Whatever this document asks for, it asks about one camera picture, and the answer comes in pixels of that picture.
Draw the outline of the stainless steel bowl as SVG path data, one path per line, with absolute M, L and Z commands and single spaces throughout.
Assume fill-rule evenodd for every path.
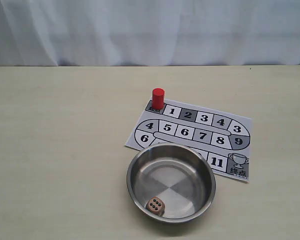
M 176 143 L 157 143 L 138 152 L 128 166 L 126 186 L 144 215 L 166 224 L 183 224 L 202 216 L 216 194 L 215 175 L 207 160 Z M 153 197 L 165 204 L 162 216 L 146 209 Z

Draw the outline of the wooden die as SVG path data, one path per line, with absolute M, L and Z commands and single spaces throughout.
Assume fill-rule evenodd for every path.
M 152 214 L 162 216 L 165 212 L 165 203 L 157 196 L 154 196 L 148 200 L 145 208 Z

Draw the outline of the red cylinder game piece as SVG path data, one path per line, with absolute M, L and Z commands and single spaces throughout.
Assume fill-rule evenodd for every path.
M 152 90 L 152 104 L 155 110 L 161 110 L 164 107 L 165 90 L 162 88 L 154 88 Z

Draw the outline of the white curtain backdrop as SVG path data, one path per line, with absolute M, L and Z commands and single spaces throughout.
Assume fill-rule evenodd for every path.
M 300 0 L 0 0 L 0 66 L 300 65 Z

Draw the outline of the paper game board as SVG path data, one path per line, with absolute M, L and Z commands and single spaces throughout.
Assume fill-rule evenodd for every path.
M 170 99 L 157 110 L 149 100 L 125 146 L 141 151 L 159 143 L 184 145 L 215 174 L 248 182 L 251 131 L 248 117 Z

